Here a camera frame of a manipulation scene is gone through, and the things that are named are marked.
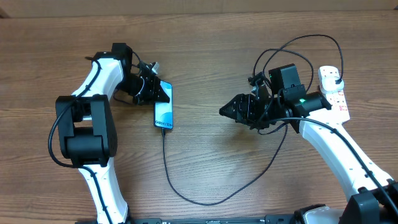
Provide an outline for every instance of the wood grain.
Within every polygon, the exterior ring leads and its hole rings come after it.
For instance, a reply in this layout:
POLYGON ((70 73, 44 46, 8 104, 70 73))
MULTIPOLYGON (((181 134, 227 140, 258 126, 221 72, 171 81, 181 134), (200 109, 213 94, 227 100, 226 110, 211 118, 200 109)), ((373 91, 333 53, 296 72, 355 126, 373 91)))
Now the wood grain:
POLYGON ((8 18, 9 16, 4 12, 4 10, 0 7, 0 19, 8 18))
POLYGON ((11 18, 393 10, 398 0, 0 0, 11 18))
MULTIPOLYGON (((53 163, 46 143, 56 98, 81 85, 91 69, 85 56, 110 50, 113 42, 128 43, 146 62, 158 61, 160 78, 174 85, 175 127, 166 135, 166 153, 171 181, 188 198, 216 202, 265 168, 282 133, 258 136, 218 109, 249 93, 246 78, 264 49, 314 33, 333 36, 343 49, 351 113, 345 128, 398 177, 397 24, 394 11, 0 20, 0 223, 96 218, 81 175, 53 163)), ((289 49, 315 69, 340 67, 328 39, 302 39, 289 49)), ((288 63, 307 84, 310 68, 294 55, 281 53, 269 69, 288 63)), ((315 78, 310 91, 317 85, 315 78)), ((314 203, 345 206, 322 158, 291 129, 270 170, 252 186, 215 207, 192 205, 167 184, 152 107, 115 101, 111 107, 119 139, 116 173, 136 218, 258 217, 314 203)), ((53 147, 62 158, 57 137, 53 147)))

